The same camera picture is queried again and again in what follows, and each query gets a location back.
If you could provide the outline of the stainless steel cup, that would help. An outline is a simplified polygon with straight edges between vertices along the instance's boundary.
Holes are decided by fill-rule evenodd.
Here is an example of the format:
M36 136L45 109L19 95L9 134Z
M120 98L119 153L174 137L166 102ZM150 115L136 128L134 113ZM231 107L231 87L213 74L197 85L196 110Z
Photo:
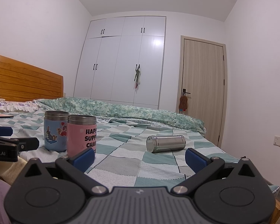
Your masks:
M148 136L146 148L150 153L170 152L183 150L186 139L182 135L177 136Z

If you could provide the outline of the blue cartoon cup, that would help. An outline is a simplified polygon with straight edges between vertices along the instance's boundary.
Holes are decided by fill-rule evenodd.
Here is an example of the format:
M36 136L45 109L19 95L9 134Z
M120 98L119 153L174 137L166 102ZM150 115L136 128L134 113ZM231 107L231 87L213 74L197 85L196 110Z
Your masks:
M67 122L69 113L46 111L44 115L44 146L49 151L67 150Z

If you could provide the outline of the red black phone on bed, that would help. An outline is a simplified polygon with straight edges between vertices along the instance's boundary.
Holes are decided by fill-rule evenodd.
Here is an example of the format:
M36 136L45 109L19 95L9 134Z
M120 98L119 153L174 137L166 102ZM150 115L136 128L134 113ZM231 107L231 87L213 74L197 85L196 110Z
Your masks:
M0 114L0 118L13 118L13 115Z

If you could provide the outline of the purple floral pillow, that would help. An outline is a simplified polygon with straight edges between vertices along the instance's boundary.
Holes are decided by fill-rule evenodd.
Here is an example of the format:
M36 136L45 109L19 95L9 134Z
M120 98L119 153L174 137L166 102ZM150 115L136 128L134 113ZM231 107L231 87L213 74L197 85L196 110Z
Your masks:
M23 112L31 113L38 111L40 106L34 101L27 102L13 102L13 101L0 101L0 113L7 112Z

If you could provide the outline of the green floral duvet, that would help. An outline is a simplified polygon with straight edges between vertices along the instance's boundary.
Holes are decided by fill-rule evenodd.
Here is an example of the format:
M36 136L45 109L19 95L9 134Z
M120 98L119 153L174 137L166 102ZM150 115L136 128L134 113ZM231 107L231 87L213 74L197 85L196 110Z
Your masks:
M202 120L167 110L111 104L98 100L73 97L38 99L36 103L43 108L67 111L74 114L107 118L135 118L163 123L184 130L197 131L203 136L206 134L204 122Z

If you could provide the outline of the wooden headboard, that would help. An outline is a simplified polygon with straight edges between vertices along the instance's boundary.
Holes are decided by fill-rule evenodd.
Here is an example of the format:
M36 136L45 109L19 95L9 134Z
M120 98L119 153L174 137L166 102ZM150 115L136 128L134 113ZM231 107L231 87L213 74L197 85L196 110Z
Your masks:
M0 55L0 97L7 101L57 99L64 96L63 76Z

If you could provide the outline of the beige wooden door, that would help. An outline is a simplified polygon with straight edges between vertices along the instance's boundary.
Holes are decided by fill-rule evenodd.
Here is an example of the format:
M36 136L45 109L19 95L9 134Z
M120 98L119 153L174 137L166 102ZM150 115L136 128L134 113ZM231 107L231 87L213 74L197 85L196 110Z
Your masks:
M222 146L227 110L227 51L223 43L181 36L178 98L191 93L183 113L204 122L205 138Z

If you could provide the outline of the white wardrobe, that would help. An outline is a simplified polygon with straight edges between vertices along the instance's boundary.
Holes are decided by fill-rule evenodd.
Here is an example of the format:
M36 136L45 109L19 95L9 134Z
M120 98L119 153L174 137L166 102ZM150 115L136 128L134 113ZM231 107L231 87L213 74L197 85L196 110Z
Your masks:
M113 17L90 22L74 97L158 109L166 18ZM137 66L141 67L135 89Z

